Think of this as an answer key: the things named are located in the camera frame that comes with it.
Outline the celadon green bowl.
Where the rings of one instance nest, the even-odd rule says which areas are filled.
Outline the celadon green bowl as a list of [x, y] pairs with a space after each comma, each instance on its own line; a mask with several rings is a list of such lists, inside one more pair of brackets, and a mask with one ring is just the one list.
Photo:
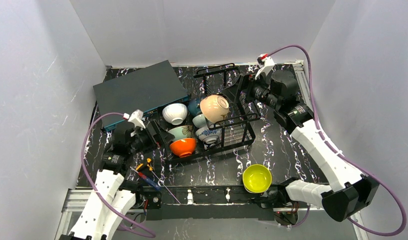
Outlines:
[[174, 136], [173, 141], [178, 141], [186, 138], [195, 138], [194, 128], [192, 125], [182, 125], [168, 130], [168, 133]]

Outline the white ribbed bowl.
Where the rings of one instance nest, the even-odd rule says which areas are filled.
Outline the white ribbed bowl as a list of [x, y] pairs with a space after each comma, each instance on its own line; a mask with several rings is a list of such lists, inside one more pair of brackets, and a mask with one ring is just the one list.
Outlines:
[[167, 105], [162, 110], [164, 120], [174, 126], [180, 125], [186, 119], [187, 114], [187, 107], [182, 103]]

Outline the black wire dish rack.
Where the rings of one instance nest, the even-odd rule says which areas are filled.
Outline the black wire dish rack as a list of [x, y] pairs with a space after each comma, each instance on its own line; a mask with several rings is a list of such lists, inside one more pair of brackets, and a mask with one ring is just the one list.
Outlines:
[[256, 103], [248, 100], [245, 86], [250, 76], [234, 63], [208, 67], [175, 67], [188, 96], [182, 103], [188, 108], [184, 122], [172, 134], [179, 139], [195, 138], [192, 153], [169, 150], [173, 164], [226, 153], [254, 143], [251, 123], [260, 119]]

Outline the blue floral white bowl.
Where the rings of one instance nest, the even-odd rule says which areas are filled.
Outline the blue floral white bowl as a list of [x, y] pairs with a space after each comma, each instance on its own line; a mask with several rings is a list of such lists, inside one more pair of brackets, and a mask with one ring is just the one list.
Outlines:
[[203, 143], [210, 145], [216, 143], [222, 135], [221, 129], [209, 129], [204, 126], [195, 131], [197, 138]]

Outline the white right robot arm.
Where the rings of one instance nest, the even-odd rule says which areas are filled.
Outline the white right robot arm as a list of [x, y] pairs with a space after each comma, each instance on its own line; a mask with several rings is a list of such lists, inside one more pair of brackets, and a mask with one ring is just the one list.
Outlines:
[[289, 71], [277, 70], [270, 84], [264, 74], [242, 74], [222, 90], [232, 102], [241, 96], [246, 102], [259, 101], [274, 110], [276, 121], [312, 157], [328, 183], [317, 184], [290, 178], [280, 185], [286, 202], [305, 202], [323, 208], [341, 222], [368, 206], [379, 186], [370, 176], [348, 164], [326, 144], [317, 129], [313, 111], [298, 97], [299, 83]]

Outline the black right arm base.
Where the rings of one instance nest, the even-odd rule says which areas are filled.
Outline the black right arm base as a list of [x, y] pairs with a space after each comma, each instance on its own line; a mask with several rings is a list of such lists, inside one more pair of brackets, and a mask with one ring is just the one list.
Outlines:
[[272, 209], [277, 225], [288, 229], [303, 224], [307, 220], [310, 212], [310, 204], [306, 203], [305, 215], [299, 220], [298, 211], [300, 204], [303, 202], [291, 200], [290, 197], [287, 196], [286, 190], [281, 187], [260, 193], [259, 196], [250, 198], [248, 202], [256, 204], [262, 209]]

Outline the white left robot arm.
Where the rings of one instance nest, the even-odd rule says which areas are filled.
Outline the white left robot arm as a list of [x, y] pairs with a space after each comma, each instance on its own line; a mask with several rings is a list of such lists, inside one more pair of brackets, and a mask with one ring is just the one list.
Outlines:
[[91, 191], [82, 213], [61, 240], [110, 240], [126, 213], [136, 203], [138, 185], [125, 179], [129, 158], [147, 153], [172, 142], [174, 136], [154, 120], [144, 125], [134, 120], [133, 128], [112, 133], [112, 142], [104, 151], [96, 179], [89, 179]]

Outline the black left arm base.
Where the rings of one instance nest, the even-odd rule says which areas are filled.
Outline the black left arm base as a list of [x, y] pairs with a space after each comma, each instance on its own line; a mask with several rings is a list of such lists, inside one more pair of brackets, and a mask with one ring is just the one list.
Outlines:
[[133, 220], [144, 221], [147, 219], [151, 210], [159, 210], [162, 206], [162, 192], [153, 188], [145, 188], [137, 191], [135, 194], [135, 203], [127, 211], [128, 217]]

